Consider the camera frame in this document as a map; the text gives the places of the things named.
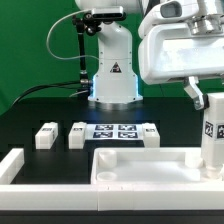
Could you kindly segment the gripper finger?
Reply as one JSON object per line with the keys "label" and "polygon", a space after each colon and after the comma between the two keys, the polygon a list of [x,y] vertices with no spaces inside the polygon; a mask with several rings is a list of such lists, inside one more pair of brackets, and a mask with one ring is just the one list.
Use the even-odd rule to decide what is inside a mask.
{"label": "gripper finger", "polygon": [[198,87],[198,78],[194,76],[189,76],[184,79],[183,87],[184,91],[193,100],[194,107],[196,110],[201,110],[204,108],[203,93]]}

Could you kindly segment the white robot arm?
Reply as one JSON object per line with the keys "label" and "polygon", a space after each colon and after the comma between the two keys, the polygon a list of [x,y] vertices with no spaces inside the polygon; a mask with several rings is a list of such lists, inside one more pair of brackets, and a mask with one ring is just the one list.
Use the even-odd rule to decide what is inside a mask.
{"label": "white robot arm", "polygon": [[197,83],[224,74],[224,0],[75,0],[98,36],[99,69],[89,100],[106,108],[140,101],[138,81],[181,82],[197,110]]}

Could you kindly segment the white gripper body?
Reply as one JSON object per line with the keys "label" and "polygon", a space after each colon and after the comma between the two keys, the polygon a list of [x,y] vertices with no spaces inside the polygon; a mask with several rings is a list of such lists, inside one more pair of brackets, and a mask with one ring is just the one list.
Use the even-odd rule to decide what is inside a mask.
{"label": "white gripper body", "polygon": [[192,35],[186,23],[157,25],[141,41],[138,60],[148,85],[214,79],[224,73],[224,34]]}

